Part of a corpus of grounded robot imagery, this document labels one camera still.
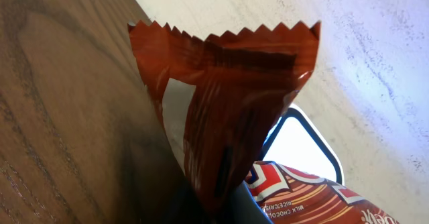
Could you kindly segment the red toffee candy bar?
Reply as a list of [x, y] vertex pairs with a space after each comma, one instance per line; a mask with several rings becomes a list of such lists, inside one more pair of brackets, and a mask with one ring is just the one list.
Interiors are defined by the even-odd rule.
[[130, 23], [128, 32], [174, 157], [207, 213], [233, 223], [394, 222], [343, 184], [259, 159], [314, 71], [319, 23], [204, 40], [156, 22]]

